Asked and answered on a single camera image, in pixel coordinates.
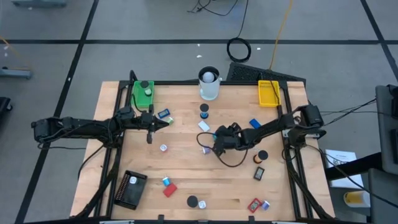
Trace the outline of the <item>yellow plastic basket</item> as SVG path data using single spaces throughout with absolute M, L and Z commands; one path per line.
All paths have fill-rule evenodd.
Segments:
M 280 90 L 278 81 L 259 80 L 257 86 L 259 106 L 277 107 L 280 105 Z

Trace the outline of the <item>red digital timer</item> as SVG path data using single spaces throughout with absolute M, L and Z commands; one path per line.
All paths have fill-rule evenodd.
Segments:
M 262 206 L 262 202 L 258 198 L 254 198 L 248 205 L 248 210 L 254 213 L 259 207 Z

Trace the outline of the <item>hourglass with orange sand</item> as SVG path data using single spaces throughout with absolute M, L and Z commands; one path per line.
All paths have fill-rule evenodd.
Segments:
M 267 158 L 268 158 L 268 153 L 265 150 L 261 150 L 253 157 L 253 162 L 256 164 L 260 164 Z

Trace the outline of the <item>green plastic basket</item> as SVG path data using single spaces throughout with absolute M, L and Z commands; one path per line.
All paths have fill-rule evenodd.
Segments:
M 149 105 L 153 104 L 154 99 L 154 81 L 148 81 L 152 89 L 152 95 L 146 96 L 144 90 L 141 88 L 141 81 L 135 81 L 133 85 L 133 95 L 131 100 L 132 105 L 136 105 L 138 108 L 148 108 Z

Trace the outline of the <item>red small box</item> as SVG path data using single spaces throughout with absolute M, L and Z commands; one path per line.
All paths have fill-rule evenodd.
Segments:
M 169 184 L 163 191 L 166 197 L 170 197 L 177 190 L 177 186 L 174 183 Z

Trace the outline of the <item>black table frame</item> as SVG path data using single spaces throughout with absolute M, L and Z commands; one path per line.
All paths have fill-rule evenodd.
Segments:
M 155 82 L 155 109 L 171 111 L 174 123 L 157 131 L 153 144 L 146 143 L 146 131 L 127 131 L 121 149 L 119 175 L 125 170 L 148 176 L 148 182 L 137 210 L 113 205 L 109 188 L 104 193 L 99 215 L 106 215 L 106 208 L 112 205 L 111 218 L 155 220 L 164 215 L 164 222 L 177 223 L 190 220 L 190 223 L 204 224 L 210 221 L 245 221 L 249 216 L 255 221 L 294 221 L 295 210 L 292 201 L 289 175 L 281 158 L 283 140 L 281 134 L 274 134 L 261 141 L 248 152 L 243 164 L 236 168 L 224 166 L 213 153 L 204 155 L 197 144 L 196 136 L 202 131 L 198 123 L 199 106 L 208 103 L 210 116 L 205 122 L 211 131 L 221 125 L 233 122 L 243 128 L 250 127 L 249 120 L 256 118 L 260 123 L 268 123 L 277 118 L 275 108 L 258 105 L 257 83 L 253 85 L 221 85 L 215 101 L 203 101 L 199 96 L 198 82 Z M 167 150 L 162 152 L 160 146 Z M 259 150 L 265 150 L 269 158 L 255 164 L 252 158 Z M 101 150 L 89 161 L 81 172 L 70 215 L 77 215 L 97 191 L 106 151 Z M 330 191 L 323 170 L 323 162 L 318 151 L 311 147 L 301 150 L 303 169 L 307 187 L 323 209 L 335 216 Z M 262 180 L 253 179 L 256 167 L 265 169 Z M 163 194 L 162 179 L 167 176 L 177 186 L 170 196 Z M 206 208 L 190 208 L 187 198 L 190 195 L 206 202 Z M 268 210 L 258 208 L 254 213 L 248 210 L 254 199 L 271 203 Z

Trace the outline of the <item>clear cup with ball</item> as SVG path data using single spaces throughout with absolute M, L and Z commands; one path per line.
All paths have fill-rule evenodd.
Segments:
M 214 100 L 217 98 L 222 78 L 219 71 L 212 66 L 202 68 L 198 74 L 200 96 L 204 100 Z

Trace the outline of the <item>white paper sheet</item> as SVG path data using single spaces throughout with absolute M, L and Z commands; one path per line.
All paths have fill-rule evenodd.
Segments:
M 337 165 L 345 164 L 356 160 L 356 154 L 348 151 L 335 151 L 326 149 L 326 167 L 331 168 Z M 345 177 L 342 179 L 330 180 L 329 184 L 334 188 L 346 188 L 346 189 L 360 189 L 356 184 L 352 183 L 349 178 Z

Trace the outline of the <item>black floor object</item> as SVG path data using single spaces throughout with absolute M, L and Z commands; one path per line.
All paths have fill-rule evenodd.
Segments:
M 0 96 L 0 113 L 11 111 L 12 109 L 11 99 Z

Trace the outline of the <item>grey floor base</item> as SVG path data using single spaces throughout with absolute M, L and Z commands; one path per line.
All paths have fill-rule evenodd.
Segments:
M 32 72 L 30 70 L 2 67 L 0 68 L 0 77 L 25 78 L 29 80 L 32 77 Z
M 60 8 L 67 5 L 66 0 L 11 0 L 17 7 Z

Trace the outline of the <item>black beam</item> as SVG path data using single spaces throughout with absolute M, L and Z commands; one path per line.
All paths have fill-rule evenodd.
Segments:
M 369 169 L 383 170 L 380 152 L 345 164 L 337 166 L 333 164 L 333 167 L 325 169 L 325 175 L 327 180 L 335 180 L 345 178 L 346 176 L 362 174 L 368 172 Z

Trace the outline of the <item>grey cart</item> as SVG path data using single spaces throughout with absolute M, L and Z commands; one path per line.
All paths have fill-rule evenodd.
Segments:
M 371 220 L 398 224 L 398 86 L 377 86 L 376 106 L 381 151 L 369 171 Z

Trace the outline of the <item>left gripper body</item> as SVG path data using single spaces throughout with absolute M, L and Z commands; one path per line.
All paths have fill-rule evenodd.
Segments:
M 149 105 L 147 111 L 143 111 L 138 122 L 139 129 L 147 130 L 147 143 L 152 144 L 152 135 L 155 131 L 154 128 L 154 105 Z

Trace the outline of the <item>yellow white bottle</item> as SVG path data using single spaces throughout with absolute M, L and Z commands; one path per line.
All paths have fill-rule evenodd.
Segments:
M 351 208 L 370 208 L 370 194 L 366 191 L 347 192 L 343 196 L 343 200 L 347 206 Z

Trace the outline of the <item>black plastic basket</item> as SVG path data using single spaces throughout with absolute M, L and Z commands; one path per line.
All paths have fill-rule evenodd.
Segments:
M 129 179 L 132 176 L 137 178 L 136 184 L 129 183 Z M 140 202 L 146 182 L 146 175 L 126 170 L 114 198 L 114 203 L 124 208 L 135 210 Z

